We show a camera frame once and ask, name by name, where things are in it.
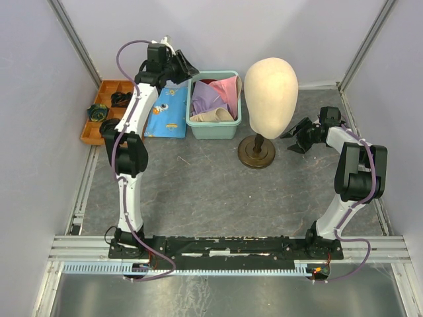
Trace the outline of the purple bucket hat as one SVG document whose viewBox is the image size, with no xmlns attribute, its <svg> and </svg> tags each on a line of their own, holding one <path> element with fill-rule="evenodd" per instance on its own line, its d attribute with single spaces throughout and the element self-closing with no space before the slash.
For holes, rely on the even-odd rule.
<svg viewBox="0 0 423 317">
<path fill-rule="evenodd" d="M 203 114 L 212 110 L 223 108 L 228 110 L 228 105 L 220 94 L 210 85 L 196 81 L 191 98 L 192 115 Z"/>
</svg>

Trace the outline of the blue printed cloth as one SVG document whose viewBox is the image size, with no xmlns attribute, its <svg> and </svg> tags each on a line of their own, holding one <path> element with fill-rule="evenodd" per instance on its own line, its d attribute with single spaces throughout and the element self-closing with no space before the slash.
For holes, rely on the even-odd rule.
<svg viewBox="0 0 423 317">
<path fill-rule="evenodd" d="M 164 88 L 151 109 L 144 137 L 185 138 L 186 98 L 186 87 Z"/>
</svg>

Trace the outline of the teal plastic basket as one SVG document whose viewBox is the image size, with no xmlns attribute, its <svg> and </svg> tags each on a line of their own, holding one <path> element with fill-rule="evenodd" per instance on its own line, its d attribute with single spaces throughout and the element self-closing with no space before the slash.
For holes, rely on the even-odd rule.
<svg viewBox="0 0 423 317">
<path fill-rule="evenodd" d="M 239 74 L 236 71 L 202 71 L 188 81 L 188 96 L 186 104 L 186 123 L 196 139 L 232 139 L 238 125 L 242 120 L 241 97 L 238 101 L 238 118 L 234 122 L 192 122 L 191 98 L 194 90 L 194 83 L 202 79 L 221 80 Z"/>
</svg>

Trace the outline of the cream mannequin head stand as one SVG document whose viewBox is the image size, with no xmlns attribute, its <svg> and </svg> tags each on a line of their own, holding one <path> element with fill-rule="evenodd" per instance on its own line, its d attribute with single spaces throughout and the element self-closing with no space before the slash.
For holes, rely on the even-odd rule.
<svg viewBox="0 0 423 317">
<path fill-rule="evenodd" d="M 273 140 L 289 125 L 298 97 L 298 81 L 285 60 L 269 57 L 254 63 L 245 75 L 244 93 L 249 125 L 254 135 L 238 146 L 239 160 L 252 169 L 263 169 L 276 156 Z"/>
</svg>

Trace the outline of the wooden compartment tray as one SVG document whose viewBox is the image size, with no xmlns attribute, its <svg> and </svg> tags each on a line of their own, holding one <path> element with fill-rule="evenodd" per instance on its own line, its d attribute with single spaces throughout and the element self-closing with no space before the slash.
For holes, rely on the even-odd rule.
<svg viewBox="0 0 423 317">
<path fill-rule="evenodd" d="M 122 94 L 133 92 L 132 83 L 125 80 L 104 80 L 101 82 L 94 102 L 87 110 L 87 120 L 80 136 L 80 140 L 85 144 L 104 145 L 104 139 L 100 132 L 101 125 L 106 120 L 120 120 L 124 117 L 126 109 L 116 106 L 112 102 L 112 95 L 117 92 Z"/>
</svg>

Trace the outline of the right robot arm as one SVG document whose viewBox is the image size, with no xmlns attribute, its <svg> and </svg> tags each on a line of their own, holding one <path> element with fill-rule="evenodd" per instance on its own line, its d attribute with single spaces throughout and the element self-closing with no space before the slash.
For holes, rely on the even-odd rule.
<svg viewBox="0 0 423 317">
<path fill-rule="evenodd" d="M 296 139 L 289 150 L 304 154 L 323 143 L 339 153 L 334 177 L 335 196 L 322 217 L 307 230 L 299 247 L 310 258 L 341 256 L 340 235 L 352 217 L 385 191 L 388 150 L 357 136 L 336 107 L 322 107 L 318 120 L 303 118 L 282 138 Z"/>
</svg>

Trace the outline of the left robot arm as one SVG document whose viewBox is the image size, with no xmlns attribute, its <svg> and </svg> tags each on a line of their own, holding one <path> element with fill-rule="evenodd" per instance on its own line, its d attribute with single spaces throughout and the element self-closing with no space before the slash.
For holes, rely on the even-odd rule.
<svg viewBox="0 0 423 317">
<path fill-rule="evenodd" d="M 147 249 L 140 196 L 141 178 L 149 155 L 141 134 L 167 82 L 181 84 L 199 73 L 180 50 L 168 43 L 167 38 L 146 44 L 146 60 L 135 77 L 127 77 L 133 85 L 133 92 L 123 118 L 102 134 L 119 189 L 120 215 L 109 246 L 113 252 L 126 252 L 133 258 L 142 256 Z"/>
</svg>

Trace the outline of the dark red hat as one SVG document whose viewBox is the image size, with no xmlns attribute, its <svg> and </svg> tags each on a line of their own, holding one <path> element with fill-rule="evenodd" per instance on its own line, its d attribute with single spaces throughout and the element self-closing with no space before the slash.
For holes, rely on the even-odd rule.
<svg viewBox="0 0 423 317">
<path fill-rule="evenodd" d="M 215 82 L 216 80 L 215 79 L 202 79 L 200 81 L 209 85 L 210 83 Z"/>
</svg>

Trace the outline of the pink bucket hat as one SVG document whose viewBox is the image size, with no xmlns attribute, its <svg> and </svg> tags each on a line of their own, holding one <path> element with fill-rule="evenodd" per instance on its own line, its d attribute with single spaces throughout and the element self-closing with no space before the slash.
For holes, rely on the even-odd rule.
<svg viewBox="0 0 423 317">
<path fill-rule="evenodd" d="M 239 77 L 232 76 L 219 81 L 212 81 L 209 86 L 214 88 L 224 103 L 228 105 L 228 111 L 234 119 L 238 114 Z"/>
</svg>

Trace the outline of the beige bucket hat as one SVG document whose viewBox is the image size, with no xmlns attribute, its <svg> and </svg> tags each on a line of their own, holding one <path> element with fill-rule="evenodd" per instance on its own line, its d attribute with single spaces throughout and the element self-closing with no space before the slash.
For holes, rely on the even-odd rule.
<svg viewBox="0 0 423 317">
<path fill-rule="evenodd" d="M 239 77 L 239 99 L 241 97 L 242 81 Z M 191 112 L 190 121 L 192 122 L 234 122 L 236 119 L 232 117 L 228 110 L 218 108 L 210 112 L 193 116 Z"/>
</svg>

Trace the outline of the right aluminium corner post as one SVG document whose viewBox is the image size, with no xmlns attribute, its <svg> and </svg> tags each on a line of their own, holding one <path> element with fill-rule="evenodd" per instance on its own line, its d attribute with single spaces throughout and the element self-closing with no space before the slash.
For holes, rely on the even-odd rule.
<svg viewBox="0 0 423 317">
<path fill-rule="evenodd" d="M 362 41 L 357 52 L 355 53 L 342 80 L 337 84 L 338 91 L 340 93 L 343 93 L 352 82 L 361 64 L 363 63 L 367 53 L 370 51 L 374 41 L 376 41 L 379 33 L 381 32 L 389 16 L 393 12 L 393 9 L 395 8 L 396 4 L 397 0 L 386 0 L 383 2 L 381 9 L 379 10 L 376 18 L 374 19 L 367 34 L 365 35 L 364 40 Z"/>
</svg>

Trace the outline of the aluminium corner post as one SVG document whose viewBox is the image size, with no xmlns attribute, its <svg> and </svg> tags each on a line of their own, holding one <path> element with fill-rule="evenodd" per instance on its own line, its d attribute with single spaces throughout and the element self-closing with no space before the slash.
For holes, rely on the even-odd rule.
<svg viewBox="0 0 423 317">
<path fill-rule="evenodd" d="M 383 2 L 381 9 L 379 10 L 376 18 L 374 19 L 367 34 L 365 35 L 364 40 L 362 41 L 357 52 L 355 53 L 342 80 L 337 84 L 338 91 L 340 93 L 343 93 L 352 82 L 361 64 L 363 63 L 367 53 L 370 51 L 374 41 L 376 41 L 379 33 L 381 32 L 389 16 L 393 12 L 393 9 L 395 8 L 396 4 L 397 0 L 386 0 Z"/>
<path fill-rule="evenodd" d="M 47 0 L 47 2 L 53 10 L 57 20 L 61 24 L 61 27 L 65 31 L 69 41 L 71 42 L 85 69 L 87 70 L 90 78 L 93 80 L 93 83 L 97 88 L 99 88 L 101 84 L 101 77 L 96 70 L 96 67 L 94 66 L 94 63 L 82 39 L 80 39 L 69 15 L 67 14 L 63 3 L 58 0 Z"/>
</svg>

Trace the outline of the left aluminium corner post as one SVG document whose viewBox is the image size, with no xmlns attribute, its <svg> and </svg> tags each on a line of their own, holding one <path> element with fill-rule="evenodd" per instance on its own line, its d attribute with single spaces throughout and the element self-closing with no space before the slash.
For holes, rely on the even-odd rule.
<svg viewBox="0 0 423 317">
<path fill-rule="evenodd" d="M 58 0 L 47 0 L 47 2 L 53 10 L 57 20 L 61 24 L 61 27 L 65 31 L 69 41 L 71 42 L 85 69 L 87 70 L 90 78 L 93 80 L 93 83 L 97 88 L 99 88 L 101 84 L 101 77 L 96 70 L 96 67 L 94 66 L 94 63 L 82 39 L 80 39 L 69 15 L 67 14 L 63 3 Z"/>
</svg>

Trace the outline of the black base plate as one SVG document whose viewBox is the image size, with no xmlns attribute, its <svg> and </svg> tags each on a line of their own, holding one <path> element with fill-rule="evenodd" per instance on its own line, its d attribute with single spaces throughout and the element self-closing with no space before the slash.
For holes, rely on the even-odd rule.
<svg viewBox="0 0 423 317">
<path fill-rule="evenodd" d="M 342 260 L 339 240 L 324 238 L 153 236 L 144 243 L 181 271 L 293 269 L 295 260 Z"/>
</svg>

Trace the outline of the aluminium front rail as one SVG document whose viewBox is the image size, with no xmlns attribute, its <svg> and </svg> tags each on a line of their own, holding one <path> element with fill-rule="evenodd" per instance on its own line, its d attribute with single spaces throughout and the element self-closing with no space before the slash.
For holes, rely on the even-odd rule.
<svg viewBox="0 0 423 317">
<path fill-rule="evenodd" d="M 353 236 L 346 238 L 342 244 L 344 258 L 339 263 L 358 264 L 367 250 L 365 242 L 355 242 Z M 404 238 L 401 236 L 370 236 L 366 238 L 371 244 L 368 263 L 402 263 L 411 262 Z M 48 259 L 50 261 L 88 261 L 108 260 L 109 246 L 100 236 L 56 236 Z"/>
</svg>

